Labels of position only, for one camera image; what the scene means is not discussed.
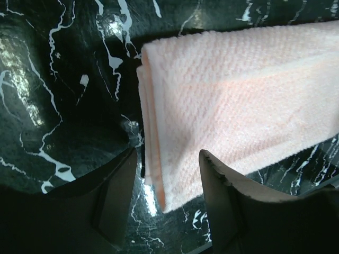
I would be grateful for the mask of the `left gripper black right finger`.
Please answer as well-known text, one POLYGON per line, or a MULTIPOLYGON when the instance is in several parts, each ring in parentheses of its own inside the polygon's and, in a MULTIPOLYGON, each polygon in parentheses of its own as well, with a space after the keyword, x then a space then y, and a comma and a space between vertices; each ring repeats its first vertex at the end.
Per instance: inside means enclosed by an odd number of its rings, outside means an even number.
POLYGON ((199 153, 214 253, 338 253, 338 186, 302 196, 263 186, 199 153))

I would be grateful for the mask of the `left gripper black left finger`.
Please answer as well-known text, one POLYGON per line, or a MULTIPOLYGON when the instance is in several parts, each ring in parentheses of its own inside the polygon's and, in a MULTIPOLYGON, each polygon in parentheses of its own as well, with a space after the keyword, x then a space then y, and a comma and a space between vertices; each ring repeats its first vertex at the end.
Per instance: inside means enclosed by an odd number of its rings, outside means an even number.
POLYGON ((137 152, 47 194, 1 186, 1 253, 114 253, 124 244, 137 152))

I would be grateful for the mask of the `pink towel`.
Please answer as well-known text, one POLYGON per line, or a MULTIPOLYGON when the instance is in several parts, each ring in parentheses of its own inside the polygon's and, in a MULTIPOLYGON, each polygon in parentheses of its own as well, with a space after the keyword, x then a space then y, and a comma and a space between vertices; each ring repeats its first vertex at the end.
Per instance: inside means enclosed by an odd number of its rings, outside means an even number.
POLYGON ((164 213, 202 194, 200 150, 247 175, 338 133, 338 21, 154 40, 137 77, 164 213))

